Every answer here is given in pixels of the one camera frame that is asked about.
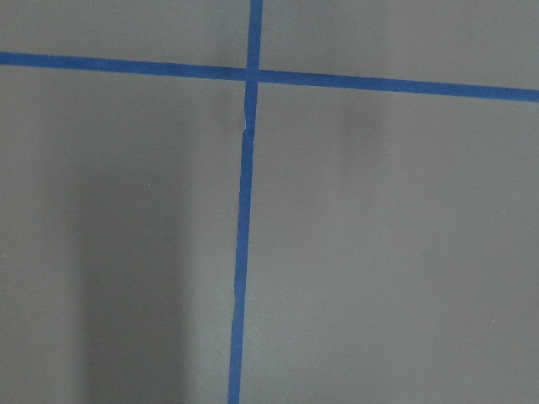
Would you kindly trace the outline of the brown paper table mat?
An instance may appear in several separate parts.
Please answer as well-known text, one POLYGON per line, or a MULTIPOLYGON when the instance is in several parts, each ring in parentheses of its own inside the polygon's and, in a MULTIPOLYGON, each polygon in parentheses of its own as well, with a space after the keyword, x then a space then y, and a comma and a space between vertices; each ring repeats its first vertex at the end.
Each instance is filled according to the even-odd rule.
POLYGON ((535 1, 4 1, 4 403, 535 403, 535 1))

